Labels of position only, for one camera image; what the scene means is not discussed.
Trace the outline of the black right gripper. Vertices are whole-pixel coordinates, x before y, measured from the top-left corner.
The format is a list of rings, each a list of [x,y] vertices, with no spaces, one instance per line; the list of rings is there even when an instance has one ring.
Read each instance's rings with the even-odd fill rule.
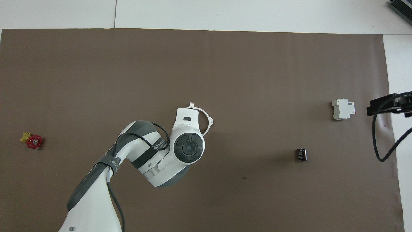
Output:
[[[412,117],[412,91],[405,92],[402,96],[394,98],[396,94],[389,94],[380,98],[376,98],[370,101],[370,106],[366,108],[368,116],[373,116],[378,109],[379,113],[395,113],[398,109],[401,109],[401,113],[405,117]]]

